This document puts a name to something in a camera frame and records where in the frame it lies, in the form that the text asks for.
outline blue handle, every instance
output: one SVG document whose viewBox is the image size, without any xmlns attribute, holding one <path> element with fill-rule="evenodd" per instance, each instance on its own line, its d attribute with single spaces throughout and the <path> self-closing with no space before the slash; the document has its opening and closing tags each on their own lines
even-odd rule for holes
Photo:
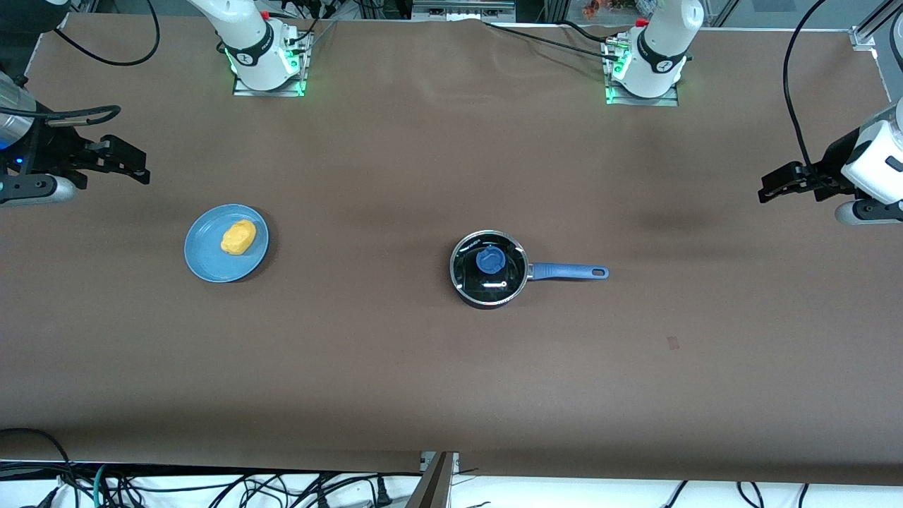
<svg viewBox="0 0 903 508">
<path fill-rule="evenodd" d="M 604 280 L 608 277 L 609 269 L 598 265 L 533 264 L 533 280 L 542 278 L 591 278 Z"/>
</svg>

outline blue plate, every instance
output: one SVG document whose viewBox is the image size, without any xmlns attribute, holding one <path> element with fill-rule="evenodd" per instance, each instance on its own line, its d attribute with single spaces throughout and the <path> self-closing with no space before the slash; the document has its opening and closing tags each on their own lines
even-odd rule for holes
<svg viewBox="0 0 903 508">
<path fill-rule="evenodd" d="M 257 236 L 244 254 L 233 256 L 223 252 L 219 243 L 226 230 L 242 219 L 254 223 Z M 270 232 L 259 213 L 243 204 L 223 204 L 207 210 L 191 225 L 185 237 L 185 262 L 207 282 L 232 282 L 257 268 L 269 244 Z"/>
</svg>

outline brown table surface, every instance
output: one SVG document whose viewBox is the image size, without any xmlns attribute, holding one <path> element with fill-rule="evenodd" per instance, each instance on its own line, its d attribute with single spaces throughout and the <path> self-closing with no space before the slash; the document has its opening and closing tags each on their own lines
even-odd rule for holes
<svg viewBox="0 0 903 508">
<path fill-rule="evenodd" d="M 789 33 L 702 32 L 681 106 L 632 108 L 592 57 L 476 22 L 339 23 L 307 97 L 233 98 L 209 23 L 161 25 L 134 68 L 53 34 L 35 57 L 49 107 L 123 107 L 81 132 L 142 148 L 152 183 L 91 174 L 0 214 L 3 426 L 91 460 L 390 470 L 456 449 L 482 474 L 903 481 L 903 229 L 757 200 L 799 157 Z M 140 16 L 65 31 L 120 59 L 152 38 Z M 804 34 L 792 75 L 814 156 L 887 104 L 844 33 Z M 182 243 L 228 202 L 272 245 L 209 284 Z M 611 277 L 472 309 L 448 257 L 485 228 Z"/>
</svg>

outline metal rim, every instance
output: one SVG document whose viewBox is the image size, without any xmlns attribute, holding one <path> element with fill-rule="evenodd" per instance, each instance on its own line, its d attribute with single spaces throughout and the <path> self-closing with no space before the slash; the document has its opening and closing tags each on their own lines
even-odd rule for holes
<svg viewBox="0 0 903 508">
<path fill-rule="evenodd" d="M 461 291 L 461 288 L 458 286 L 458 284 L 455 282 L 455 279 L 454 279 L 454 259 L 455 259 L 455 255 L 458 253 L 458 250 L 460 250 L 461 247 L 463 247 L 467 242 L 477 238 L 478 236 L 485 235 L 485 234 L 498 235 L 506 240 L 510 240 L 511 243 L 513 243 L 515 245 L 515 248 L 517 250 L 519 250 L 521 254 L 524 255 L 524 279 L 520 281 L 520 286 L 517 287 L 517 290 L 515 290 L 515 292 L 512 293 L 511 296 L 505 298 L 504 300 L 499 300 L 498 302 L 481 302 L 475 298 L 471 298 L 466 293 Z M 515 240 L 514 237 L 512 237 L 509 234 L 503 233 L 502 231 L 499 231 L 499 230 L 479 230 L 476 232 L 472 232 L 471 234 L 462 238 L 461 241 L 458 242 L 458 245 L 454 246 L 454 249 L 451 251 L 451 257 L 449 258 L 449 277 L 451 278 L 451 282 L 452 282 L 451 285 L 454 287 L 454 290 L 457 291 L 458 295 L 460 295 L 465 300 L 472 302 L 478 306 L 498 307 L 498 306 L 503 306 L 504 304 L 510 302 L 512 299 L 514 299 L 515 296 L 520 295 L 520 292 L 524 289 L 524 285 L 526 285 L 527 280 L 529 280 L 529 277 L 527 276 L 529 267 L 530 267 L 530 259 L 526 256 L 526 250 L 524 250 L 524 246 L 522 246 L 519 241 Z"/>
</svg>

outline blue lid knob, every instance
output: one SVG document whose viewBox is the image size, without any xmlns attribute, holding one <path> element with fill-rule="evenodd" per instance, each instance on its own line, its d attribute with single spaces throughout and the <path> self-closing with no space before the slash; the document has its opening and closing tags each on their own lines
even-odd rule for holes
<svg viewBox="0 0 903 508">
<path fill-rule="evenodd" d="M 505 253 L 495 245 L 490 245 L 477 253 L 479 271 L 492 275 L 505 267 Z"/>
</svg>

